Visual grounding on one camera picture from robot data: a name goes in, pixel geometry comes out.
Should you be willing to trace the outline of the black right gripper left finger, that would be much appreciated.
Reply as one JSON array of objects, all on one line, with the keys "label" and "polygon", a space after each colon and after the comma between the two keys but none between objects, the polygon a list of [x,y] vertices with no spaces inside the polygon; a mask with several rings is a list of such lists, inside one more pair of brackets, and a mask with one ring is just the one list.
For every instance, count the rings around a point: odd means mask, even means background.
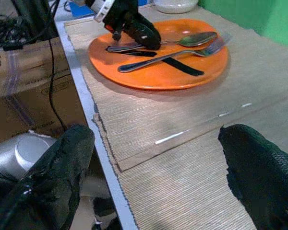
[{"label": "black right gripper left finger", "polygon": [[0,230],[68,230],[93,154],[95,136],[76,124],[19,181],[0,175]]}]

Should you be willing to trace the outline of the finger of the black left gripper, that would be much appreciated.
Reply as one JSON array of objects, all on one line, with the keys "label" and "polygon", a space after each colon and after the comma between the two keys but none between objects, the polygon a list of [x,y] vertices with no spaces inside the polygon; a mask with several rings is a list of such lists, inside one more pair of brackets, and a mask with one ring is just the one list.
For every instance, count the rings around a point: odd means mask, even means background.
[{"label": "finger of the black left gripper", "polygon": [[123,31],[136,43],[150,50],[158,50],[161,47],[161,36],[154,25],[140,13],[124,15]]}]

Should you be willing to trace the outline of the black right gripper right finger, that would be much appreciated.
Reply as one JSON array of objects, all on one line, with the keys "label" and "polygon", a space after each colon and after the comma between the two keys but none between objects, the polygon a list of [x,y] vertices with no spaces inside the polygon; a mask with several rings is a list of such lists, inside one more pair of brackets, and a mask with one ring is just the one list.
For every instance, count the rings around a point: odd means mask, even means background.
[{"label": "black right gripper right finger", "polygon": [[250,126],[222,126],[228,186],[258,230],[288,230],[288,154]]}]

